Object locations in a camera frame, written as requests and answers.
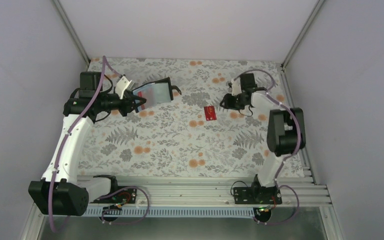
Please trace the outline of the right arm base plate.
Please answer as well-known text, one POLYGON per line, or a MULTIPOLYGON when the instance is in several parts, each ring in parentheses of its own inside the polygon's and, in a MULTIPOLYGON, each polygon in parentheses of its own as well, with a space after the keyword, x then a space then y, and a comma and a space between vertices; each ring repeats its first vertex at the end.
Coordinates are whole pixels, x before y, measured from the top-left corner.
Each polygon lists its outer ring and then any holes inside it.
POLYGON ((280 190, 275 187, 233 187, 236 205, 280 205, 283 203, 280 190))

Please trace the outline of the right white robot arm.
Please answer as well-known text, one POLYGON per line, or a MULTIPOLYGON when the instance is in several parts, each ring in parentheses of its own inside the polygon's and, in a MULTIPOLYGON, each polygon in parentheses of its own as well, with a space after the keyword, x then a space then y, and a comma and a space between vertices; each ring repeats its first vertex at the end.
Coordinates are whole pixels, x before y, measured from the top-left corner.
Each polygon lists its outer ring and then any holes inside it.
POLYGON ((268 110, 266 144, 273 156, 266 159, 262 170, 254 177, 250 195, 254 202, 264 203, 270 194, 277 195, 278 177, 286 161, 296 155, 306 145, 304 113, 301 108, 291 108, 271 96, 276 81, 269 74, 270 84, 259 87, 254 70, 247 70, 236 76, 228 84, 227 93, 220 107, 229 110, 244 110, 246 107, 259 111, 268 110))

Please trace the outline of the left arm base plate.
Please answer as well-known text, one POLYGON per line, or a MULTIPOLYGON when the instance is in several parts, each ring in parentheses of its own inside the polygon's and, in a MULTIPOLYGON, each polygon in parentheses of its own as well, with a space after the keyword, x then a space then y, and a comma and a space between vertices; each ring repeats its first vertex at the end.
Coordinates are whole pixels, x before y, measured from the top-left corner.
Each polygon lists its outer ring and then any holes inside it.
POLYGON ((136 202, 137 189, 133 187, 119 187, 118 190, 109 193, 110 197, 100 197, 92 201, 93 204, 134 204, 136 202))

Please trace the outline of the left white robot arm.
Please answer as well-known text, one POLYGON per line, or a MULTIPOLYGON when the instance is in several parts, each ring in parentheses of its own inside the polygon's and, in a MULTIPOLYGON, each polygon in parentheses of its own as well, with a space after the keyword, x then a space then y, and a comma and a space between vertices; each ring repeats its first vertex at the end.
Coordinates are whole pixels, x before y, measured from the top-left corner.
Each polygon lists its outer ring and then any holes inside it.
POLYGON ((116 84, 103 90, 108 80, 99 71, 80 73, 80 86, 63 107, 63 126, 54 155, 38 181, 31 181, 28 193, 44 215, 82 216, 89 205, 100 198, 111 203, 119 197, 119 186, 113 175, 96 175, 78 183, 78 165, 86 137, 98 121, 98 114, 119 111, 131 113, 146 99, 132 93, 134 83, 124 75, 116 84))

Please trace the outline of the black leather card holder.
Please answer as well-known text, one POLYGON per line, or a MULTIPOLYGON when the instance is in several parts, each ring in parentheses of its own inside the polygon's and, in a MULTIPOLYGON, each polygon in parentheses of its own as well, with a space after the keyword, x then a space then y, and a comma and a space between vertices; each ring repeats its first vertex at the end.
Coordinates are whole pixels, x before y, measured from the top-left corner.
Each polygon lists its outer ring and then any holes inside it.
MULTIPOLYGON (((170 103, 174 100, 173 91, 176 91, 179 95, 182 91, 176 85, 172 85, 169 77, 148 82, 140 87, 135 88, 132 93, 137 95, 137 92, 142 91, 143 97, 146 98, 145 109, 152 108, 158 104, 170 103)), ((144 111, 139 107, 135 110, 136 113, 144 111)))

